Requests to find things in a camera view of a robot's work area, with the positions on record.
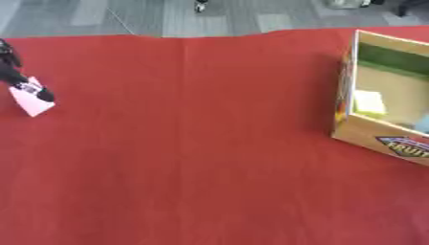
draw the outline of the cardboard box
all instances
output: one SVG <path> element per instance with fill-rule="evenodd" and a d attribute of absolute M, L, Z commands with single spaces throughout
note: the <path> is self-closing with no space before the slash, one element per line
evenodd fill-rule
<path fill-rule="evenodd" d="M 386 113 L 356 110 L 356 91 Z M 429 166 L 429 44 L 357 31 L 343 60 L 332 137 Z"/>

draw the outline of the colorful logo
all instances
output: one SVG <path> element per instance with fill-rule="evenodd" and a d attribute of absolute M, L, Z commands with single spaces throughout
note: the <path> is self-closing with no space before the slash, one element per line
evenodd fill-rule
<path fill-rule="evenodd" d="M 409 137 L 375 137 L 391 151 L 401 157 L 429 158 L 429 144 L 424 138 L 411 139 Z"/>

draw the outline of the pink object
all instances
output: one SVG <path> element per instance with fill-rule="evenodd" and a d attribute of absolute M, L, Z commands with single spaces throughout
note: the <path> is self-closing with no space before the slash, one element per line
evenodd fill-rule
<path fill-rule="evenodd" d="M 29 78 L 29 82 L 40 85 L 36 78 Z M 54 102 L 47 102 L 39 99 L 35 94 L 31 94 L 24 90 L 19 90 L 14 87 L 10 87 L 11 95 L 16 102 L 24 109 L 31 117 L 35 117 L 52 107 L 56 104 Z"/>

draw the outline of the gray floor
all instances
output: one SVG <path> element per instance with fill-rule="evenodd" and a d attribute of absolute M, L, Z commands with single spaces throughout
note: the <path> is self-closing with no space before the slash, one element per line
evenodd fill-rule
<path fill-rule="evenodd" d="M 134 33 L 219 36 L 282 29 L 429 24 L 429 5 L 403 18 L 400 0 L 358 10 L 331 10 L 326 0 L 211 0 L 193 12 L 193 0 L 0 0 L 0 36 Z"/>

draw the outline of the red fabric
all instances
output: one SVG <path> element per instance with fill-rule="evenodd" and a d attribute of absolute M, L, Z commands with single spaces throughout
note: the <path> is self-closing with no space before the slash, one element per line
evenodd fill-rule
<path fill-rule="evenodd" d="M 429 168 L 327 134 L 351 34 L 11 40 L 58 105 L 0 91 L 0 244 L 426 244 Z"/>

